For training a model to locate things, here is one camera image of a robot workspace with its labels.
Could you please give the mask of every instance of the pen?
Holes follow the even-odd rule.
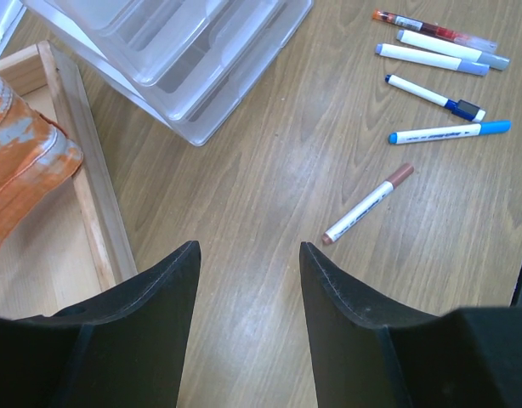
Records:
[[[436,66],[439,68],[445,68],[447,70],[480,75],[482,77],[490,70],[490,67],[486,64],[464,61],[462,59],[449,57],[447,55],[428,53],[425,51],[420,51],[419,49],[399,47],[392,44],[378,44],[375,52],[382,57],[415,62],[417,64]]]
[[[441,38],[451,43],[479,49],[480,51],[486,51],[487,53],[495,53],[497,49],[496,42],[464,34],[459,31],[449,30],[444,27],[439,27],[438,25],[424,23],[423,21],[409,19],[402,15],[388,13],[387,11],[376,9],[372,14],[372,18],[374,20],[385,21],[396,26],[404,27],[407,30],[418,31],[431,37]]]
[[[408,130],[389,135],[389,143],[402,145],[405,143],[430,142],[433,140],[468,138],[484,134],[505,133],[511,127],[510,121],[474,123],[471,125],[437,127],[433,129]]]
[[[365,197],[357,206],[352,208],[344,217],[334,224],[321,237],[325,245],[336,242],[338,238],[352,228],[360,219],[370,212],[389,193],[397,188],[405,179],[414,173],[414,167],[408,163],[399,167],[391,176],[385,179],[371,194]]]
[[[397,39],[402,43],[413,45],[414,47],[428,49],[435,53],[450,55],[451,57],[461,58],[462,60],[478,62],[489,65],[491,68],[503,71],[508,67],[510,59],[479,51],[478,49],[464,47],[452,42],[442,41],[437,38],[423,36],[414,31],[399,30]]]
[[[459,100],[459,102],[456,102],[435,92],[429,91],[426,88],[422,88],[415,83],[408,82],[403,78],[399,78],[396,75],[386,75],[386,82],[389,85],[393,85],[394,87],[402,89],[403,91],[407,91],[411,94],[419,96],[420,98],[424,98],[430,102],[433,102],[434,104],[442,106],[462,119],[477,123],[482,122],[484,119],[485,110],[482,110],[477,105],[473,105],[465,100]]]

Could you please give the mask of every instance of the wooden table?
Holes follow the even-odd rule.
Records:
[[[139,269],[200,241],[201,282],[179,406],[315,406],[300,241],[321,234],[402,162],[417,171],[325,253],[403,303],[442,314],[508,304],[522,262],[522,0],[379,0],[381,9],[499,42],[486,78],[383,59],[395,27],[374,4],[317,0],[213,139],[188,145],[82,76]],[[54,36],[27,14],[8,53]],[[476,102],[504,135],[391,146],[389,133],[462,123],[384,82],[395,73]]]

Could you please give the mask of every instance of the red pen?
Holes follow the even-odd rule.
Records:
[[[465,47],[475,48],[487,53],[495,53],[497,43],[486,40],[484,38],[471,36],[459,31],[449,30],[438,25],[424,23],[423,21],[409,19],[402,15],[388,13],[379,9],[374,10],[372,14],[374,20],[385,21],[399,27],[405,27],[407,30],[421,32],[431,37],[440,38],[451,43],[463,45]]]

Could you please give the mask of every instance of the orange cloth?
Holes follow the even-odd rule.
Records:
[[[0,245],[81,162],[80,148],[0,77]]]

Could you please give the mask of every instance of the writing instrument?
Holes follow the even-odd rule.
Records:
[[[352,208],[344,217],[334,224],[321,237],[325,245],[336,242],[338,238],[352,228],[360,219],[365,217],[380,201],[388,196],[405,179],[414,173],[414,167],[408,163],[399,167],[391,176],[386,178],[371,194],[365,197],[357,206]]]
[[[428,53],[426,51],[420,51],[419,49],[399,47],[392,44],[378,44],[375,52],[382,57],[436,66],[438,68],[465,72],[467,74],[479,75],[481,77],[487,74],[490,70],[490,67],[486,64],[464,61],[463,59],[456,57]]]
[[[510,127],[510,121],[499,121],[462,126],[437,127],[433,129],[407,130],[404,132],[391,133],[389,135],[389,143],[392,145],[402,145],[405,143],[468,138],[470,136],[505,133]]]
[[[467,121],[471,122],[482,122],[485,116],[485,110],[480,109],[477,105],[473,105],[465,100],[459,100],[458,102],[448,99],[438,93],[429,91],[426,88],[422,88],[415,83],[409,82],[406,79],[399,78],[396,75],[386,75],[386,82],[389,85],[393,85],[396,88],[407,91],[410,94],[424,98],[434,104],[446,108],[451,113],[459,116]]]
[[[464,45],[465,47],[479,49],[480,51],[486,51],[487,53],[495,53],[497,49],[497,43],[486,40],[484,38],[471,36],[463,32],[450,30],[448,28],[439,27],[438,25],[424,23],[420,20],[409,19],[402,15],[388,13],[387,11],[374,10],[372,18],[375,20],[385,21],[386,23],[393,24],[406,28],[407,30],[421,32],[431,37],[437,37],[451,43]]]
[[[510,59],[480,51],[478,49],[464,47],[453,42],[442,41],[437,38],[423,36],[414,31],[399,30],[397,39],[404,44],[413,45],[414,47],[428,49],[435,53],[450,55],[451,57],[461,58],[462,60],[478,62],[480,64],[489,65],[499,71],[507,69]]]

